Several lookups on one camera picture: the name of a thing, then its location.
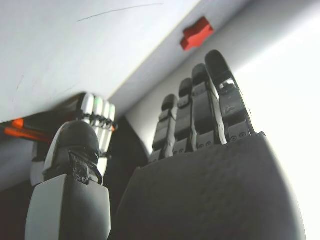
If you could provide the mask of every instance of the bright light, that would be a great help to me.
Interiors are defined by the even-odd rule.
[[[307,240],[320,239],[320,17],[235,73],[297,196]]]

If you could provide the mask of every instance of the red puzzle piece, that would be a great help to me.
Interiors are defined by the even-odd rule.
[[[188,51],[193,47],[200,47],[214,32],[215,30],[208,20],[202,17],[195,25],[183,31],[184,38],[181,41],[181,46],[184,51]]]

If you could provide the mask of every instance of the orange object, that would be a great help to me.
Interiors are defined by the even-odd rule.
[[[11,127],[6,127],[4,129],[4,133],[6,135],[10,135],[10,136],[17,137],[17,138],[26,138],[26,139],[31,139],[31,140],[35,140],[35,141],[45,142],[45,143],[52,142],[48,138],[32,135],[31,133],[29,133],[25,129],[16,129],[16,128],[11,128]]]
[[[184,51],[188,51],[195,47],[201,47],[204,41],[214,32],[215,30],[208,20],[205,17],[202,17],[195,25],[183,31],[184,38],[180,44]]]
[[[23,118],[19,118],[19,119],[16,119],[14,120],[11,125],[17,129],[23,129],[24,128],[24,119]]]

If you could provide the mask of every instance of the red star-shaped block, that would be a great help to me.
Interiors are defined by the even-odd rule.
[[[208,20],[202,17],[195,25],[183,31],[184,38],[181,41],[181,46],[184,51],[200,47],[214,32],[215,30],[211,27]]]

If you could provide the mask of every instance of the white robotic hand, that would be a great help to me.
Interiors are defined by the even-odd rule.
[[[81,104],[82,118],[80,120],[91,125],[98,137],[100,146],[100,159],[98,170],[102,176],[105,175],[108,164],[108,149],[113,132],[116,108],[108,100],[101,96],[87,93]]]

